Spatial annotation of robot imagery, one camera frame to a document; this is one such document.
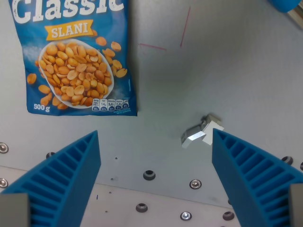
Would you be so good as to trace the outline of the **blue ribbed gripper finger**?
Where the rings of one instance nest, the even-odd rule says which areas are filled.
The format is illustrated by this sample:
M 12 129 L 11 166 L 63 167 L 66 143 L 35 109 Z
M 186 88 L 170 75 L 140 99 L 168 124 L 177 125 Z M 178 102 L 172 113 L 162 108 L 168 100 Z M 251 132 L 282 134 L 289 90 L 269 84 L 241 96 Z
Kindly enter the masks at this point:
M 290 185 L 303 174 L 272 154 L 213 130 L 212 164 L 242 227 L 289 227 Z
M 101 167 L 98 132 L 78 139 L 17 179 L 2 194 L 26 194 L 32 227 L 79 227 Z

